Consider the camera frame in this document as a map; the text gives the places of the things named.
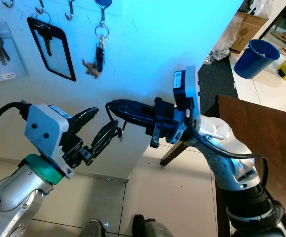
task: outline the key tag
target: key tag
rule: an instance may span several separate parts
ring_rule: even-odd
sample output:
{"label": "key tag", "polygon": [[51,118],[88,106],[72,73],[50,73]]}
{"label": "key tag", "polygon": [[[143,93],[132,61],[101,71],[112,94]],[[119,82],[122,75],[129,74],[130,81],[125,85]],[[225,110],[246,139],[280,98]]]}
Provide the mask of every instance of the key tag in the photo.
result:
{"label": "key tag", "polygon": [[103,64],[105,62],[104,50],[105,50],[105,39],[109,35],[109,28],[105,25],[105,14],[104,11],[112,4],[112,0],[95,0],[97,5],[101,8],[101,21],[95,28],[95,35],[100,39],[99,44],[96,45],[95,63],[82,63],[87,67],[87,74],[91,74],[98,78],[103,71]]}

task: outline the cardboard box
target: cardboard box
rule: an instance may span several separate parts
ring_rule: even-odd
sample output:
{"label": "cardboard box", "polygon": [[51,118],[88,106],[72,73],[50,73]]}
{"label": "cardboard box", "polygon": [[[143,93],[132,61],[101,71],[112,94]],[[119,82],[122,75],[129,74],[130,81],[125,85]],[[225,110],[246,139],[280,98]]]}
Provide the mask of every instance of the cardboard box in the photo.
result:
{"label": "cardboard box", "polygon": [[237,31],[236,41],[230,49],[240,53],[268,19],[242,12],[237,12],[235,15],[243,18],[243,21]]}

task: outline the clear plastic holder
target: clear plastic holder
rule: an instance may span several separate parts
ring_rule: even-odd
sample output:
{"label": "clear plastic holder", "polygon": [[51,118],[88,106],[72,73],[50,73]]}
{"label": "clear plastic holder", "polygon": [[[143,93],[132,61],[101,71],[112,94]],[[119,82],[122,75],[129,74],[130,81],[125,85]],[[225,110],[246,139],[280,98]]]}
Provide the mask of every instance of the clear plastic holder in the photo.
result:
{"label": "clear plastic holder", "polygon": [[6,22],[0,22],[0,37],[4,41],[3,47],[10,57],[10,61],[6,61],[7,65],[3,65],[0,61],[0,82],[27,76],[23,60]]}

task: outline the label sticker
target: label sticker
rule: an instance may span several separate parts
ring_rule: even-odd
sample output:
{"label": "label sticker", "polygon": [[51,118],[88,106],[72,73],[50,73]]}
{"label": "label sticker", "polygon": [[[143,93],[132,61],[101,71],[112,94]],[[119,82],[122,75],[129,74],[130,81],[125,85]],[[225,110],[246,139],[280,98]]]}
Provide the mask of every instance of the label sticker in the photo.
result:
{"label": "label sticker", "polygon": [[181,71],[174,73],[174,84],[173,84],[174,89],[181,87],[181,75],[182,75]]}
{"label": "label sticker", "polygon": [[15,73],[7,73],[7,74],[3,74],[2,77],[5,80],[9,80],[9,79],[12,79],[12,78],[16,78],[16,74]]}
{"label": "label sticker", "polygon": [[71,119],[72,117],[66,113],[65,111],[61,110],[60,108],[58,108],[56,105],[50,105],[50,107],[55,110],[57,113],[59,113],[61,116],[63,116],[66,119]]}

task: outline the wooden table leg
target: wooden table leg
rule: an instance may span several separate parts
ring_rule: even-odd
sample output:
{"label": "wooden table leg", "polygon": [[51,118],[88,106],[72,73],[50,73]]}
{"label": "wooden table leg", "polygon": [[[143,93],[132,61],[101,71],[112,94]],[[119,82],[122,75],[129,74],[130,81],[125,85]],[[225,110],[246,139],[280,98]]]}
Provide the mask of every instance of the wooden table leg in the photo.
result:
{"label": "wooden table leg", "polygon": [[161,159],[161,165],[166,166],[172,162],[180,153],[182,153],[188,146],[183,142],[177,142]]}

